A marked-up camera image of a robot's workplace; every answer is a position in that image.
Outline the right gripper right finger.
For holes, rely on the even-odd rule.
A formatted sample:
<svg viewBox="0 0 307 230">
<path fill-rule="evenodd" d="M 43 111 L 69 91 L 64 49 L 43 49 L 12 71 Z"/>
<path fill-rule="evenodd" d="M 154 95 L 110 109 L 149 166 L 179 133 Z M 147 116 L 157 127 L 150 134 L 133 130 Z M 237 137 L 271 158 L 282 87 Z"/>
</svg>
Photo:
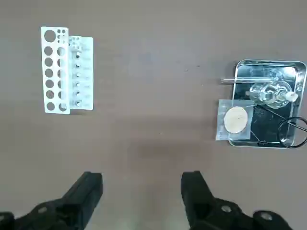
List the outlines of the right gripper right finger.
<svg viewBox="0 0 307 230">
<path fill-rule="evenodd" d="M 181 195 L 191 230 L 290 230 L 288 222 L 269 210 L 246 215 L 233 202 L 213 196 L 200 171 L 184 172 Z"/>
</svg>

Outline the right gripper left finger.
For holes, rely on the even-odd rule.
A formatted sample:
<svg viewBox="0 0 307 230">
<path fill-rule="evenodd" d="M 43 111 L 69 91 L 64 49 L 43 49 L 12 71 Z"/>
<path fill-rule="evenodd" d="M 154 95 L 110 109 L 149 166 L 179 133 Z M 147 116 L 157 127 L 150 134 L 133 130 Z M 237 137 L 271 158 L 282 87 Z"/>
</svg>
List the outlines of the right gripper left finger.
<svg viewBox="0 0 307 230">
<path fill-rule="evenodd" d="M 62 198 L 38 204 L 29 213 L 16 218 L 0 213 L 2 230 L 83 230 L 103 194 L 103 177 L 84 172 Z"/>
</svg>

